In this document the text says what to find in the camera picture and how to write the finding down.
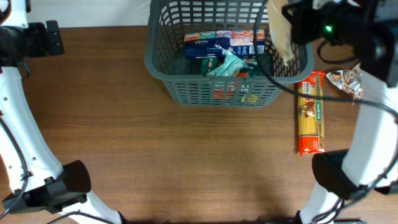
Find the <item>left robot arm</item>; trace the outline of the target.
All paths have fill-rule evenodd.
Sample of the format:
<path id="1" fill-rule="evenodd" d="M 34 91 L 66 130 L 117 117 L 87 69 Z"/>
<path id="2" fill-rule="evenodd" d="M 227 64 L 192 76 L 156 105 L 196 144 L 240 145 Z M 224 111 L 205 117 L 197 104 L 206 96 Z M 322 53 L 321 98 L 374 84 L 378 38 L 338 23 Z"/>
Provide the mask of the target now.
<path id="1" fill-rule="evenodd" d="M 30 23 L 30 11 L 30 1 L 1 1 L 1 157 L 12 191 L 1 217 L 46 210 L 78 223 L 126 223 L 92 191 L 82 161 L 60 163 L 32 115 L 19 67 L 65 50 L 57 21 Z"/>

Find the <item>brown white snack bag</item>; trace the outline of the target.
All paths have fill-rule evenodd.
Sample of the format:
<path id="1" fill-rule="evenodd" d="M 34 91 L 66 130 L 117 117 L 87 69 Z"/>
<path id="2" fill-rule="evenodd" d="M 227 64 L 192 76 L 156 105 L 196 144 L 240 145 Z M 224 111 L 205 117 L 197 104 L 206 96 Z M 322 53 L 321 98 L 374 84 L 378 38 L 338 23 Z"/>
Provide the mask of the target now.
<path id="1" fill-rule="evenodd" d="M 363 99 L 363 85 L 361 76 L 363 71 L 360 69 L 360 63 L 351 70 L 337 70 L 326 74 L 327 79 L 331 81 L 339 90 L 351 95 L 354 100 Z"/>

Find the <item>light teal snack packet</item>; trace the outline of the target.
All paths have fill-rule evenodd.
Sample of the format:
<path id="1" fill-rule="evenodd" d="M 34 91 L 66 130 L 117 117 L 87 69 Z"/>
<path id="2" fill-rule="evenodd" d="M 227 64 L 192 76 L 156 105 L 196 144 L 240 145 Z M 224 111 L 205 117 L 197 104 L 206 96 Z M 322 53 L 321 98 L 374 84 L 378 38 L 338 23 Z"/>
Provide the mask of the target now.
<path id="1" fill-rule="evenodd" d="M 227 50 L 222 65 L 210 70 L 206 74 L 212 77 L 235 77 L 242 68 L 247 67 L 248 65 L 242 59 Z"/>

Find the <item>cream Pantree pouch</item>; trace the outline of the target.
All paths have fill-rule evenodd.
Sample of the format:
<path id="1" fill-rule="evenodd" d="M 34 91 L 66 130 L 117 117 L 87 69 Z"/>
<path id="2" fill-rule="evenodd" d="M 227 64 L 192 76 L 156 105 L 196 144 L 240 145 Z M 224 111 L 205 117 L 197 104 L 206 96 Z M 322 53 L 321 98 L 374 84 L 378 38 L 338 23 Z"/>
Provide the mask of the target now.
<path id="1" fill-rule="evenodd" d="M 282 14 L 282 7 L 288 3 L 288 0 L 268 0 L 266 4 L 271 39 L 285 66 L 294 59 L 291 24 Z"/>

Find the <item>Kleenex tissue multipack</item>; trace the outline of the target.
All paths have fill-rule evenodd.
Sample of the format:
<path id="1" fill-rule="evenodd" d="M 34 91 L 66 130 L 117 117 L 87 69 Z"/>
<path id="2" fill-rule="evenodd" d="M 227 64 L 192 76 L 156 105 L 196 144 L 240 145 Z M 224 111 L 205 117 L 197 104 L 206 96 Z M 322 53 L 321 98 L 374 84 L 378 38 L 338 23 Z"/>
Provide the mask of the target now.
<path id="1" fill-rule="evenodd" d="M 185 57 L 190 59 L 225 57 L 231 52 L 239 58 L 255 56 L 253 30 L 216 30 L 185 34 Z"/>

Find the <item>green Nescafe coffee bag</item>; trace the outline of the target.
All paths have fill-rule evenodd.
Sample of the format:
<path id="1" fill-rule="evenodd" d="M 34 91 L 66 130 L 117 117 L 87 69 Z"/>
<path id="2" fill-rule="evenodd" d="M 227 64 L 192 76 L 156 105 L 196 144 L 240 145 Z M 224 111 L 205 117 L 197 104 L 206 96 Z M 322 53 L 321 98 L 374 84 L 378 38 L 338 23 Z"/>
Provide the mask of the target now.
<path id="1" fill-rule="evenodd" d="M 255 57 L 243 57 L 242 60 L 248 65 L 247 68 L 242 68 L 239 73 L 236 74 L 235 78 L 247 78 L 247 77 L 255 77 L 259 75 L 260 70 L 257 64 L 257 60 Z M 219 67 L 224 62 L 224 59 L 220 58 L 205 58 L 202 60 L 201 64 L 201 73 L 204 76 L 207 76 L 207 72 L 210 70 Z M 234 91 L 236 90 L 238 84 L 236 82 L 232 82 L 231 85 L 228 85 L 226 96 L 227 100 L 232 99 Z M 215 85 L 215 99 L 221 99 L 223 96 L 223 86 L 221 84 Z"/>

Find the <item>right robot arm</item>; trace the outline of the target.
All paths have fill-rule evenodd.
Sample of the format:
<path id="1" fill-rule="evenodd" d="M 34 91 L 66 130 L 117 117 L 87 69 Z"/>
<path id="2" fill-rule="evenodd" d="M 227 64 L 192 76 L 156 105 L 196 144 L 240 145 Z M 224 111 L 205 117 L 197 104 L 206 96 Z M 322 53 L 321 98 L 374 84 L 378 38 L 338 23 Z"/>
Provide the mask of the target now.
<path id="1" fill-rule="evenodd" d="M 397 2 L 295 1 L 282 7 L 292 42 L 348 44 L 364 91 L 348 149 L 316 154 L 315 188 L 296 223 L 334 223 L 371 191 L 397 193 Z"/>

